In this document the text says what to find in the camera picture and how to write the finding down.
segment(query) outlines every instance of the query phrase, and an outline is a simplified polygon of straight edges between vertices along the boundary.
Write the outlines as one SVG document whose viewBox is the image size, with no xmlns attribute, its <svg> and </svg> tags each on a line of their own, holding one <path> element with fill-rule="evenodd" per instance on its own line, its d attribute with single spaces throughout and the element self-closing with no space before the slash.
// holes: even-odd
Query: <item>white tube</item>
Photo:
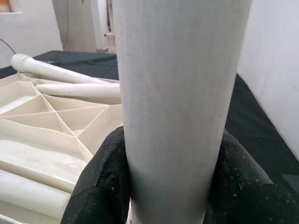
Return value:
<svg viewBox="0 0 299 224">
<path fill-rule="evenodd" d="M 66 83 L 98 83 L 109 84 L 90 76 L 86 76 L 74 71 L 59 68 L 57 66 L 37 61 L 24 54 L 16 54 L 11 59 L 12 67 L 23 73 L 33 73 L 56 81 Z"/>
<path fill-rule="evenodd" d="M 114 0 L 134 224 L 197 224 L 250 0 Z"/>
<path fill-rule="evenodd" d="M 43 94 L 70 97 L 121 97 L 119 83 L 113 84 L 38 84 Z"/>
<path fill-rule="evenodd" d="M 0 170 L 0 201 L 61 219 L 71 195 Z"/>
</svg>

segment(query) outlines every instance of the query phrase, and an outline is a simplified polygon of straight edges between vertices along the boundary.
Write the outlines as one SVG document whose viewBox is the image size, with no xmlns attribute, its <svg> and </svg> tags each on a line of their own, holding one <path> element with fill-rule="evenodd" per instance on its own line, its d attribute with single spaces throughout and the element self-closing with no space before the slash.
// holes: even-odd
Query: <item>white cylinder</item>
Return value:
<svg viewBox="0 0 299 224">
<path fill-rule="evenodd" d="M 202 223 L 250 0 L 114 0 L 134 224 Z"/>
<path fill-rule="evenodd" d="M 70 97 L 121 97 L 119 83 L 113 84 L 38 84 L 43 94 Z"/>
<path fill-rule="evenodd" d="M 0 170 L 0 201 L 61 219 L 71 195 Z"/>
<path fill-rule="evenodd" d="M 56 81 L 66 83 L 98 83 L 109 84 L 90 76 L 86 76 L 74 71 L 59 68 L 57 66 L 37 61 L 24 54 L 16 54 L 11 59 L 12 67 L 23 73 L 33 73 Z"/>
</svg>

